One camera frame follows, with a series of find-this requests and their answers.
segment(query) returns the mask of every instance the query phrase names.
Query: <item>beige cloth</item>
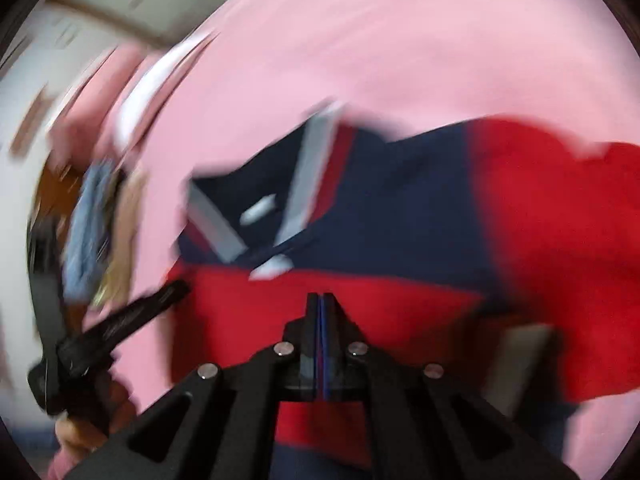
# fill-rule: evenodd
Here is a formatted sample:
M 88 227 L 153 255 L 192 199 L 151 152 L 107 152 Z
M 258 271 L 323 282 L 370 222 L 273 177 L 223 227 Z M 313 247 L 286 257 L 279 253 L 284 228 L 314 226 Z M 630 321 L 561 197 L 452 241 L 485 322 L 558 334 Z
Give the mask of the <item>beige cloth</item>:
M 131 289 L 131 275 L 140 221 L 140 206 L 146 186 L 146 174 L 134 171 L 118 194 L 111 232 L 111 254 L 94 306 L 111 303 L 114 308 L 127 304 Z

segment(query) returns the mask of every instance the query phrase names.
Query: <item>navy blue and red shirt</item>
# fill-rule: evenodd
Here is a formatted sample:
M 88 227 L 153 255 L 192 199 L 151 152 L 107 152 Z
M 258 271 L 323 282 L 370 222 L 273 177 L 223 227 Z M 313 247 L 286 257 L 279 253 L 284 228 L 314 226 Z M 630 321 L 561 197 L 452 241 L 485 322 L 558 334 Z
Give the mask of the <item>navy blue and red shirt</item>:
M 640 149 L 578 159 L 504 118 L 402 140 L 329 107 L 239 169 L 188 182 L 172 271 L 193 287 L 175 312 L 176 380 L 244 362 L 332 292 L 399 361 L 446 360 L 436 334 L 488 304 L 562 338 L 563 397 L 640 385 Z M 285 404 L 280 442 L 367 465 L 359 406 Z

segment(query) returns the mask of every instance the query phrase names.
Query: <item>white wall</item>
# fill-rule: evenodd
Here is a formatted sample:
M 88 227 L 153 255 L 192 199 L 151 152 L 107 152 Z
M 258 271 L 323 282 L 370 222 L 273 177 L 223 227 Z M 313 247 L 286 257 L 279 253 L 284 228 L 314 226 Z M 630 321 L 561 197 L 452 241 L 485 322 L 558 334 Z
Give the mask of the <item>white wall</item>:
M 124 37 L 46 4 L 31 13 L 20 34 L 33 35 L 33 43 L 0 80 L 0 341 L 9 368 L 9 380 L 0 383 L 0 416 L 8 426 L 35 427 L 50 422 L 26 381 L 42 355 L 34 330 L 26 229 L 49 150 L 42 131 L 23 160 L 10 158 L 9 145 L 44 84 L 49 94 L 61 96 L 95 56 Z

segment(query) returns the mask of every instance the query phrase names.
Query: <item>metal rivet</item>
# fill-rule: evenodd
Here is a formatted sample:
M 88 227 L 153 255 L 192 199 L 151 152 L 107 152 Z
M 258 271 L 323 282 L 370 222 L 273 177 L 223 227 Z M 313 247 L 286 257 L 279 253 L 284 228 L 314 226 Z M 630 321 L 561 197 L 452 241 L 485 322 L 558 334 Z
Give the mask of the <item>metal rivet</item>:
M 211 379 L 218 374 L 218 367 L 213 363 L 206 363 L 198 367 L 198 375 L 201 379 Z
M 424 367 L 422 373 L 430 379 L 439 379 L 444 375 L 444 368 L 437 363 L 429 363 Z
M 273 346 L 273 351 L 280 357 L 293 354 L 294 346 L 289 341 L 280 341 Z
M 369 347 L 362 341 L 354 341 L 347 346 L 347 351 L 351 355 L 364 355 L 369 351 Z

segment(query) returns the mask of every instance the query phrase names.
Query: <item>pink tablecloth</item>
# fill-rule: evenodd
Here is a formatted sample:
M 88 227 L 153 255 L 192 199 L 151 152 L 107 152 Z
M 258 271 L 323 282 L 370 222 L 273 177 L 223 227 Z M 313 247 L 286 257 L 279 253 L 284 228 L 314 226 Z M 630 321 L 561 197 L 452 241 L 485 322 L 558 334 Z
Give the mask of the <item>pink tablecloth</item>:
M 640 59 L 600 0 L 229 0 L 202 28 L 220 34 L 142 154 L 135 294 L 174 261 L 184 179 L 241 164 L 327 99 L 398 136 L 508 112 L 585 140 L 640 141 Z M 170 386 L 170 332 L 157 320 L 120 348 L 141 407 Z M 612 406 L 619 416 L 604 416 Z M 567 460 L 599 478 L 639 418 L 640 394 L 592 402 Z

